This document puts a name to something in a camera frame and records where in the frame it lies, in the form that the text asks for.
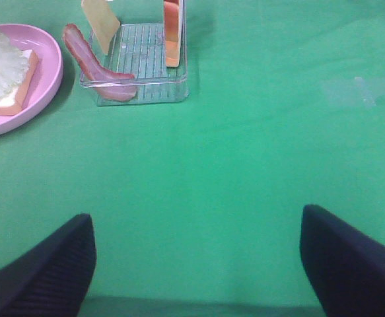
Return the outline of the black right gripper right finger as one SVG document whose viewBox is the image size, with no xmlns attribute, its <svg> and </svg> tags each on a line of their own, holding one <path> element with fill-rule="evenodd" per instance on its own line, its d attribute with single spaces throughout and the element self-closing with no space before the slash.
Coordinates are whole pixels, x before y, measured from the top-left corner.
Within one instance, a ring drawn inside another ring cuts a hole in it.
<svg viewBox="0 0 385 317">
<path fill-rule="evenodd" d="M 385 316 L 385 246 L 318 205 L 302 213 L 300 258 L 326 316 Z"/>
</svg>

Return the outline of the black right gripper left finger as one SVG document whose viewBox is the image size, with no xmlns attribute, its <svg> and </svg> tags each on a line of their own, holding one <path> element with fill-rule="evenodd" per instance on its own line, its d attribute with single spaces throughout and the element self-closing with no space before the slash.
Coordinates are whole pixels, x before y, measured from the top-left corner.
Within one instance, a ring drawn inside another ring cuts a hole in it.
<svg viewBox="0 0 385 317">
<path fill-rule="evenodd" d="M 79 214 L 0 269 L 0 316 L 77 316 L 95 267 L 92 218 Z"/>
</svg>

